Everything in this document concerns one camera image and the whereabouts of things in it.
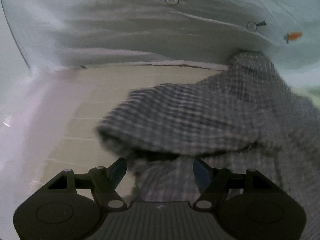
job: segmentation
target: gray garment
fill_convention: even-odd
[[[133,91],[98,132],[129,160],[145,201],[193,203],[200,195],[192,169],[196,156],[236,173],[256,168],[304,207],[301,239],[316,240],[319,117],[308,99],[291,93],[267,57],[242,52],[228,71],[196,84]]]

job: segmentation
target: orange carrot print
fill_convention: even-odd
[[[287,35],[283,36],[285,41],[289,43],[289,41],[296,41],[302,36],[301,32],[287,33]]]

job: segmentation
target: wrinkled white sheet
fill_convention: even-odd
[[[320,0],[180,0],[174,6],[165,0],[3,0],[3,5],[32,67],[225,64],[238,49],[250,49],[267,54],[283,75],[320,69]],[[249,21],[266,26],[251,32]],[[286,44],[283,36],[291,32],[303,37]]]

